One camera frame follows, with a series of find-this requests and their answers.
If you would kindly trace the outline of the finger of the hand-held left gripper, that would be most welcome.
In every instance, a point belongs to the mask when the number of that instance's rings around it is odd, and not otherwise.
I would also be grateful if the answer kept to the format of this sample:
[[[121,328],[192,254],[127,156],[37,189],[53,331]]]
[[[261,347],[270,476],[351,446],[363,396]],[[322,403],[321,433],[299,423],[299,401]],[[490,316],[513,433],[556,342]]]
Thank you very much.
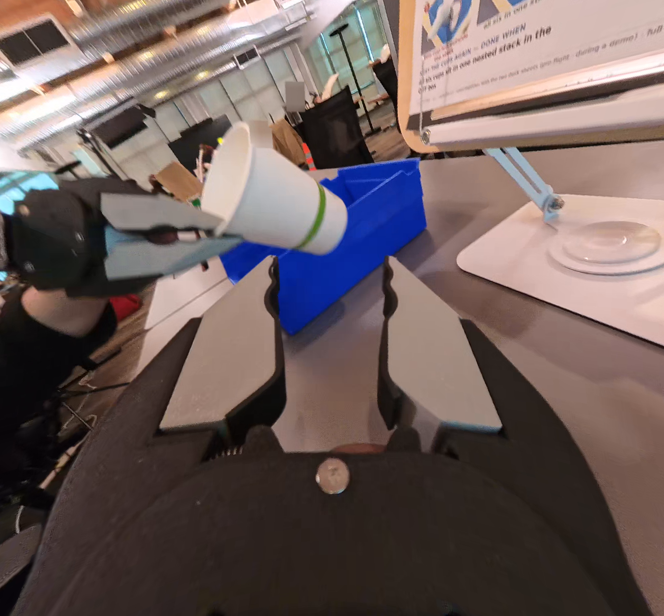
[[[160,233],[195,232],[222,235],[224,220],[163,195],[109,194],[100,196],[100,211],[114,237],[147,238]]]
[[[109,281],[160,278],[186,272],[243,242],[237,236],[213,236],[204,230],[142,232],[105,229],[105,275]]]

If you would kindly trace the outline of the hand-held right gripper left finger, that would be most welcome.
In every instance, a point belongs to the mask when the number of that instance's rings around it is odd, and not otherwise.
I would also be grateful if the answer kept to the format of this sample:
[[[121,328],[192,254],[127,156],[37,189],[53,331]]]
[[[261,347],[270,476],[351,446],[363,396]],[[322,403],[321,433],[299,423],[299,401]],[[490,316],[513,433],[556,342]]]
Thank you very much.
[[[201,317],[159,430],[246,435],[287,402],[279,263],[263,259]]]

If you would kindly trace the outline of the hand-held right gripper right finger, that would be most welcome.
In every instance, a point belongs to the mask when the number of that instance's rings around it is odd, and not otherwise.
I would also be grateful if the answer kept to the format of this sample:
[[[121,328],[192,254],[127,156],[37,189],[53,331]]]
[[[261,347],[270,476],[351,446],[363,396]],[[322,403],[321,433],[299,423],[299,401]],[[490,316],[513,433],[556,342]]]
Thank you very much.
[[[388,430],[422,447],[448,430],[495,435],[502,422],[458,314],[397,258],[383,267],[377,405]]]

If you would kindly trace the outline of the green-banded white paper cup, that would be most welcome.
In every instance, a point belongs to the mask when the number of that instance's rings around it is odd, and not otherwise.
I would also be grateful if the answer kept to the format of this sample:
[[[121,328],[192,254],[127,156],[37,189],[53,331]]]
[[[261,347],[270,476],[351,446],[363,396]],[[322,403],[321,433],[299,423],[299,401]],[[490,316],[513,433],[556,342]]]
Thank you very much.
[[[216,236],[326,255],[347,229],[344,202],[273,148],[257,146],[247,123],[223,136],[209,166],[201,209]]]

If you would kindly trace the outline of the blue plastic bin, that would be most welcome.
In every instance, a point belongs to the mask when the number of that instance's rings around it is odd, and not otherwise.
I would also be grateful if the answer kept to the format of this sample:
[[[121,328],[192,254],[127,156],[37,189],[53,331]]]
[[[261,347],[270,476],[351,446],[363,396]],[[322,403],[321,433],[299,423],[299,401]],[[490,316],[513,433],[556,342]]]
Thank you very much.
[[[419,164],[407,158],[338,169],[334,178],[321,180],[348,211],[337,248],[315,256],[245,242],[220,256],[228,279],[237,284],[264,258],[276,256],[279,319],[295,335],[426,229]]]

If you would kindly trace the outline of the person's left forearm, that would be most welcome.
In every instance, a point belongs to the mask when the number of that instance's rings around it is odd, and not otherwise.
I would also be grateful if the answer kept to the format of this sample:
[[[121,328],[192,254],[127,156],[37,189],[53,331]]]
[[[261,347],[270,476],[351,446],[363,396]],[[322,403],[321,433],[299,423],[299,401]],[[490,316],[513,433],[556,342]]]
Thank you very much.
[[[1,307],[1,434],[37,413],[116,329],[106,298],[32,287],[8,296]]]

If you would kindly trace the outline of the brown jacket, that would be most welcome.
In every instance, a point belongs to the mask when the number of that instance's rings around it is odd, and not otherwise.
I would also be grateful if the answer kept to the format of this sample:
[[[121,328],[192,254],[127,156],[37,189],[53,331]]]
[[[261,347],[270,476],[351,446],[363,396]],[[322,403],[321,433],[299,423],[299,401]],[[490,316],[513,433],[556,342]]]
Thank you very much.
[[[303,140],[282,117],[270,126],[274,150],[298,167],[306,166]]]

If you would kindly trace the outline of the black office chair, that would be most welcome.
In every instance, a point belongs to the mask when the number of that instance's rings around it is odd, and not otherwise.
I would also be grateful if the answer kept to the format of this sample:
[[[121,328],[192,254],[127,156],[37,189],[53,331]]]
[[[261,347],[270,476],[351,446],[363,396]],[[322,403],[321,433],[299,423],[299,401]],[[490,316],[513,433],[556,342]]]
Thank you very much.
[[[393,102],[395,113],[398,112],[398,78],[392,57],[384,62],[376,61],[372,71],[377,80],[384,87],[388,97]]]
[[[349,88],[300,114],[303,142],[316,168],[338,169],[373,164]]]

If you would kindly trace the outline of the black pole stand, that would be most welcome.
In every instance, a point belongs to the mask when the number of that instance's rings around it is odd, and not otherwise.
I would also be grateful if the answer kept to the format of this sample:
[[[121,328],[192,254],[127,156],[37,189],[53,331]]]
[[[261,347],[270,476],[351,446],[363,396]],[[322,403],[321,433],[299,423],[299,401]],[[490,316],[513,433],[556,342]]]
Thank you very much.
[[[351,55],[350,55],[347,43],[346,43],[345,38],[344,38],[344,32],[348,28],[349,28],[349,24],[347,22],[345,22],[345,23],[341,24],[340,26],[338,26],[337,28],[335,28],[333,31],[331,31],[330,36],[331,37],[337,37],[339,39],[339,41],[341,42],[341,47],[343,49],[344,55],[346,57],[348,65],[349,65],[349,69],[351,71],[351,76],[352,76],[353,81],[354,81],[354,86],[357,90],[358,99],[359,99],[359,102],[361,104],[361,107],[364,110],[364,115],[367,119],[367,123],[368,123],[368,126],[369,126],[369,130],[365,133],[365,137],[372,137],[374,135],[377,135],[379,132],[381,132],[381,128],[380,127],[375,127],[373,125],[372,120],[370,118],[370,112],[369,112],[369,109],[367,107],[367,103],[366,103],[365,98],[362,94],[361,85],[359,83],[359,79],[358,79],[357,74],[355,72],[355,68],[354,68],[354,65],[353,65],[353,60],[351,59]]]

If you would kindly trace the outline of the printed instruction sheet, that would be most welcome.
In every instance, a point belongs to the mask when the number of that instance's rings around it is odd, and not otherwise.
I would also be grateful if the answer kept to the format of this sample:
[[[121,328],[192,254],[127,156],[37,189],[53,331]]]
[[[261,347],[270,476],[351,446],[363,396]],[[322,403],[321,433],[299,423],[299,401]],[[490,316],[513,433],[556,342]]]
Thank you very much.
[[[414,0],[412,23],[410,114],[437,119],[663,51],[663,0]]]

